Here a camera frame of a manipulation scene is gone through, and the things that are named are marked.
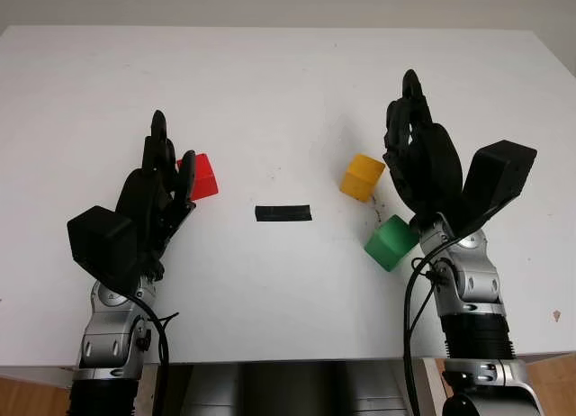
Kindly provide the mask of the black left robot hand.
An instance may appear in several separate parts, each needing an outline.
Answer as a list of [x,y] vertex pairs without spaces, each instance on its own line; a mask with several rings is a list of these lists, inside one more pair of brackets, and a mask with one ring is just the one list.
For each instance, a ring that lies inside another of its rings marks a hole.
[[133,170],[121,190],[115,211],[137,227],[139,270],[151,281],[164,275],[161,258],[167,245],[195,208],[195,152],[186,151],[176,164],[173,142],[167,137],[163,112],[153,114],[145,138],[141,167]]

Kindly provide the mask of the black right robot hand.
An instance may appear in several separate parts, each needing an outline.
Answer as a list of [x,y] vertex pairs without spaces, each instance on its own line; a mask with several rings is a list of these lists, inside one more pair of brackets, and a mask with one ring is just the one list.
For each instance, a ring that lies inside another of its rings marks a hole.
[[383,159],[397,194],[413,212],[409,226],[417,232],[444,220],[455,236],[465,235],[461,161],[447,130],[434,122],[419,77],[409,69],[401,96],[386,110]]

